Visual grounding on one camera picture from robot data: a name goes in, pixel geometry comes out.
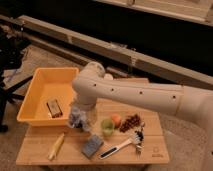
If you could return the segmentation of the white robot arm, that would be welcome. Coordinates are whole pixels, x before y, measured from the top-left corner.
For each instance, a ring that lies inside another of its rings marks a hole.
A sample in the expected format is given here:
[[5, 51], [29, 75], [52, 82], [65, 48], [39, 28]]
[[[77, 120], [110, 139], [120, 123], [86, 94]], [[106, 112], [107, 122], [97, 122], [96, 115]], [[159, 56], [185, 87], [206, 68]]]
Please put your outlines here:
[[76, 92], [69, 124], [84, 125], [81, 115], [95, 107], [98, 98], [170, 114], [191, 121], [206, 131], [207, 144], [201, 171], [213, 171], [213, 90], [175, 84], [136, 83], [105, 79], [105, 69], [89, 62], [72, 81]]

